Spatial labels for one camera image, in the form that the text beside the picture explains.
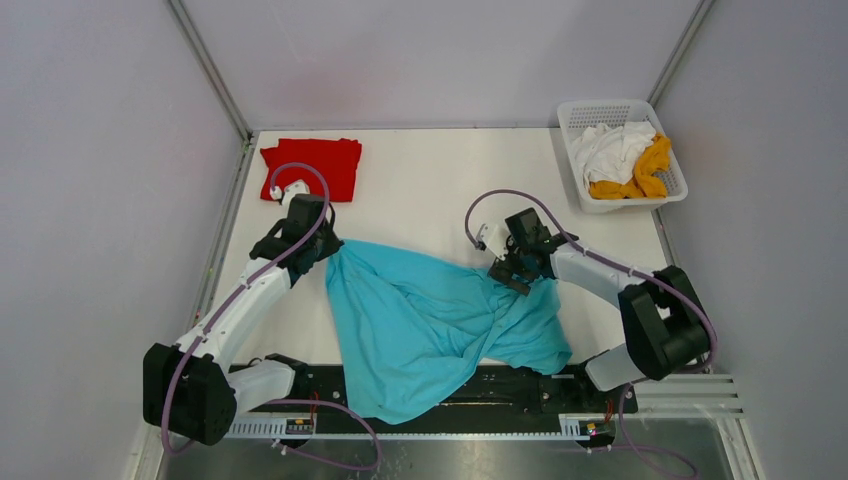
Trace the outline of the teal t-shirt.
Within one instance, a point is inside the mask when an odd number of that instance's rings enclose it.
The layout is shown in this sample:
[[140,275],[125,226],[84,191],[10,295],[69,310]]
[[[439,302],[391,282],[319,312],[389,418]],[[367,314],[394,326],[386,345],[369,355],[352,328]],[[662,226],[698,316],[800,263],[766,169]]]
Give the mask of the teal t-shirt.
[[396,425],[448,398],[483,359],[543,375],[572,357],[557,286],[522,295],[484,268],[348,240],[327,263],[349,407]]

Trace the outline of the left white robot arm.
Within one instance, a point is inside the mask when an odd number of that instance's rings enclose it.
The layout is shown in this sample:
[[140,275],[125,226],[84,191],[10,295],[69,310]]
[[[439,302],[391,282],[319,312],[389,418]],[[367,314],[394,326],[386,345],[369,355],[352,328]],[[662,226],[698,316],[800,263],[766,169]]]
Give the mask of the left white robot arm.
[[287,194],[281,205],[284,217],[254,244],[224,300],[173,344],[155,343],[143,358],[142,417],[159,427],[164,442],[177,434],[211,446],[243,413],[272,400],[288,411],[309,401],[308,381],[279,356],[232,368],[270,308],[344,244],[328,199]]

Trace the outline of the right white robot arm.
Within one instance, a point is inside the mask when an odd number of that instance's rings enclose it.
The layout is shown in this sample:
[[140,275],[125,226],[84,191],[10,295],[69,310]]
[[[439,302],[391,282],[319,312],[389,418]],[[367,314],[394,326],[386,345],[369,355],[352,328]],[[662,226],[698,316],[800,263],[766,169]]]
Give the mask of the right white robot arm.
[[490,277],[522,295],[536,280],[552,279],[576,285],[619,311],[623,343],[585,361],[585,377],[573,386],[583,410],[597,412],[612,400],[613,389],[641,379],[662,380],[710,350],[698,302],[677,267],[646,274],[625,266],[565,233],[551,233],[533,208],[503,225],[482,225],[475,240],[495,258]]

